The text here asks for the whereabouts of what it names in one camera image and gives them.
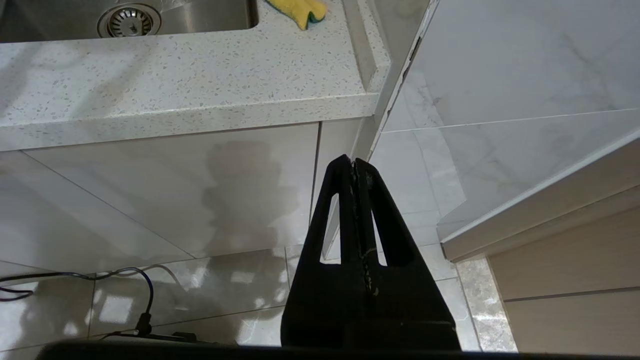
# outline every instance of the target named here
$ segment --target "white quartz countertop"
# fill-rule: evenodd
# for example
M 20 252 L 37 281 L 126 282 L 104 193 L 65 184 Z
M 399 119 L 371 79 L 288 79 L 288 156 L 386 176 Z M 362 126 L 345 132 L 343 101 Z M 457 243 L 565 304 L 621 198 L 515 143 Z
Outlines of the white quartz countertop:
M 0 44 L 0 151 L 372 115 L 325 1 L 307 31 L 258 0 L 247 30 Z

